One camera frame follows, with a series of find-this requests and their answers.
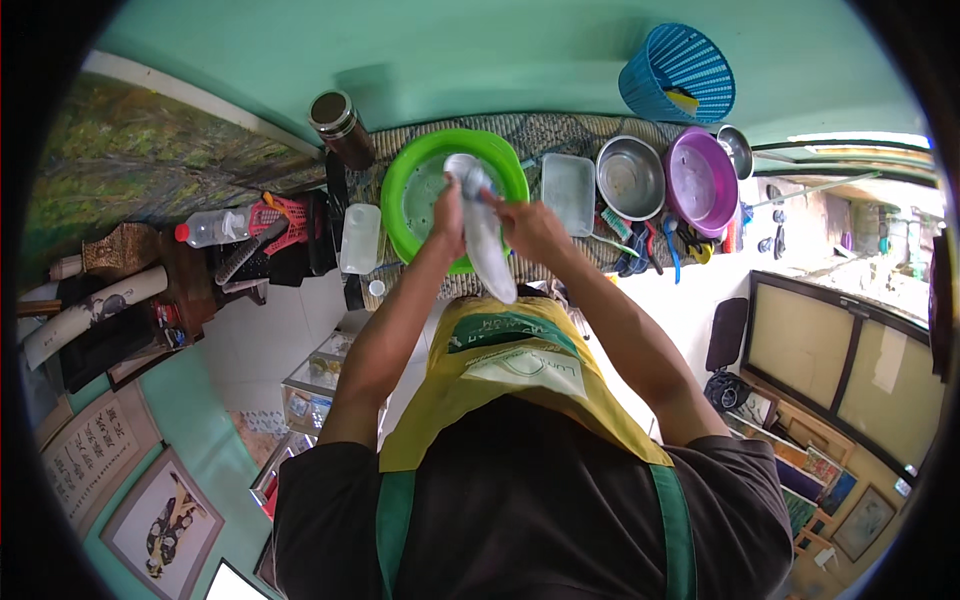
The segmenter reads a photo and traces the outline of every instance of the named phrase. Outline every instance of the blue plastic basket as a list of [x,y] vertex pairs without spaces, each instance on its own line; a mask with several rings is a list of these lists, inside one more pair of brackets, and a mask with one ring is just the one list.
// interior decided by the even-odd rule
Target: blue plastic basket
[[[630,110],[651,121],[715,123],[730,114],[736,86],[727,59],[707,36],[680,23],[650,32],[640,51],[620,71],[620,96]],[[663,93],[682,87],[699,103],[696,118]]]

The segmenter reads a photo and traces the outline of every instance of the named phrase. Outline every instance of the knife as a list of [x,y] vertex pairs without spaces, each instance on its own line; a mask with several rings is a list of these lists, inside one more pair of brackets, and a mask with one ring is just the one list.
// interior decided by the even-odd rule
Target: knife
[[230,281],[230,278],[233,277],[233,274],[235,274],[245,262],[250,260],[250,257],[256,253],[261,244],[280,235],[285,229],[287,229],[287,226],[289,225],[290,220],[283,215],[279,215],[276,217],[276,221],[270,223],[269,227],[263,231],[260,231],[254,237],[244,242],[239,248],[236,249],[236,251],[233,252],[233,254],[230,255],[230,258],[227,259],[227,262],[217,269],[217,273],[213,276],[213,280],[216,282],[216,284],[223,285]]

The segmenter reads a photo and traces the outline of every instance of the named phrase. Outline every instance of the yellow apron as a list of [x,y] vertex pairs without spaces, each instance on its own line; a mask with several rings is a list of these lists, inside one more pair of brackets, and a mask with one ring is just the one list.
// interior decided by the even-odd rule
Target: yellow apron
[[547,298],[509,306],[460,299],[441,316],[423,383],[380,450],[376,534],[384,597],[392,597],[427,448],[444,427],[506,394],[564,413],[650,466],[667,541],[667,597],[695,597],[689,517],[673,461],[613,397],[576,327]]

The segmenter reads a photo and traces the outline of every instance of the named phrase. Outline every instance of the dark t-shirt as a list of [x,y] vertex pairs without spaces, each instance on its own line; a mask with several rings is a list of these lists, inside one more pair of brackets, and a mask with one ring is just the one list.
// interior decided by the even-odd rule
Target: dark t-shirt
[[[666,447],[690,512],[700,598],[766,598],[793,559],[773,450],[721,436]],[[280,468],[276,579],[290,600],[379,600],[377,457],[317,446]],[[394,598],[662,598],[650,469],[576,421],[501,397],[430,445]]]

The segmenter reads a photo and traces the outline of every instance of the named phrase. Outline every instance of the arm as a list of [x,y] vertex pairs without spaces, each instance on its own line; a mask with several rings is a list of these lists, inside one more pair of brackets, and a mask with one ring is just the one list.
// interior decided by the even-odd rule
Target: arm
[[571,243],[549,208],[488,202],[510,245],[566,285],[613,367],[657,416],[665,443],[686,445],[708,435],[730,435],[670,338]]
[[376,448],[376,416],[417,344],[440,284],[464,253],[460,183],[434,204],[434,227],[397,285],[350,348],[317,444],[359,442]]

